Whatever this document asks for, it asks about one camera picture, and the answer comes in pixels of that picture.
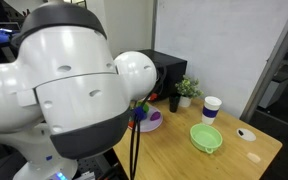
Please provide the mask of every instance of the black cable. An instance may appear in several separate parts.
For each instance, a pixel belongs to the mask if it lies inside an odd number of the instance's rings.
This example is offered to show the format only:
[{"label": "black cable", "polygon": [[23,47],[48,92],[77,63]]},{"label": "black cable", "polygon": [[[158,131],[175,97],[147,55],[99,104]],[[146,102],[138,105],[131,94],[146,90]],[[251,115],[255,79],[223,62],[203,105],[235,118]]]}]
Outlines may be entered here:
[{"label": "black cable", "polygon": [[[163,83],[165,80],[167,69],[165,66],[163,66],[163,75],[160,79],[160,81],[155,85],[155,87],[148,93],[148,95],[145,97],[145,99],[141,102],[140,106],[144,106],[147,100],[150,98],[150,96],[159,88],[159,86]],[[132,134],[131,134],[131,145],[130,145],[130,178],[131,180],[134,180],[135,173],[136,173],[136,166],[137,166],[137,157],[138,157],[138,151],[139,151],[139,144],[140,144],[140,130],[141,130],[141,123],[136,114],[133,115],[134,124],[132,127]],[[137,141],[136,141],[136,149],[135,149],[135,160],[133,162],[133,153],[134,153],[134,136],[135,136],[135,128],[137,127]]]}]

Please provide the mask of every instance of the wooden table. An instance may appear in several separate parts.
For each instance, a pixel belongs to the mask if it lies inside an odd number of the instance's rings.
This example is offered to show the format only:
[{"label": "wooden table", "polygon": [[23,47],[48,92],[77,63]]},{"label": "wooden table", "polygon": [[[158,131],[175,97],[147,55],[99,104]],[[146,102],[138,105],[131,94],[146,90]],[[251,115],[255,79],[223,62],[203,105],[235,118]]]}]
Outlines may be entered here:
[{"label": "wooden table", "polygon": [[[159,128],[141,133],[136,179],[259,179],[282,144],[254,127],[220,111],[212,124],[223,137],[222,146],[209,155],[190,142],[190,128],[201,122],[203,101],[195,99],[189,108],[179,107],[169,112],[168,100],[152,103],[163,114]],[[236,130],[246,128],[257,137],[249,142]],[[125,172],[129,176],[129,147],[131,131],[114,146]],[[259,162],[248,154],[255,154]]]}]

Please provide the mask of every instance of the black speaker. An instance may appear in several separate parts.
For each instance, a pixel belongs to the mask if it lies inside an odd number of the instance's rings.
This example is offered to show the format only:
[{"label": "black speaker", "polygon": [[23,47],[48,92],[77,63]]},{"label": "black speaker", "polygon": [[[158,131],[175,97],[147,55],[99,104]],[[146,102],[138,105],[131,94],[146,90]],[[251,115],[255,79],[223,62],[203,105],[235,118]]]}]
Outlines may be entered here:
[{"label": "black speaker", "polygon": [[164,73],[163,66],[165,66],[167,70],[163,83],[155,91],[157,98],[152,101],[163,100],[168,98],[171,94],[176,93],[175,83],[178,83],[183,79],[183,75],[186,72],[187,61],[151,49],[140,50],[138,52],[148,56],[155,64],[155,67],[158,70],[157,82],[160,81],[160,77]]}]

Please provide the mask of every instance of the white cup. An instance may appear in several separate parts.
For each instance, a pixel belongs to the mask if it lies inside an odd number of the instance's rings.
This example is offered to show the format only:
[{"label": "white cup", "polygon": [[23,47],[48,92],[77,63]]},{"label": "white cup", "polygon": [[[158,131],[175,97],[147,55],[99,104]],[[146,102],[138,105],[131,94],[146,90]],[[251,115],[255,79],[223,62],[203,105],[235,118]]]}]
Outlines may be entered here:
[{"label": "white cup", "polygon": [[204,124],[211,125],[214,122],[214,119],[217,115],[218,110],[222,101],[213,96],[207,96],[205,98],[204,107],[203,107],[203,115],[202,115],[202,122]]}]

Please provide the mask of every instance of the light green bowl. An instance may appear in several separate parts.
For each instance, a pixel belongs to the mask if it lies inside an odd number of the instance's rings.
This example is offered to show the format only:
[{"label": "light green bowl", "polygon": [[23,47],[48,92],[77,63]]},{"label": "light green bowl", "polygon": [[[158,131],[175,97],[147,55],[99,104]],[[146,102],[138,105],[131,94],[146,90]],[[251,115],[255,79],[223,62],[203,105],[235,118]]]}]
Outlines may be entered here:
[{"label": "light green bowl", "polygon": [[196,124],[191,128],[193,145],[208,154],[212,154],[222,145],[223,138],[220,132],[206,124]]}]

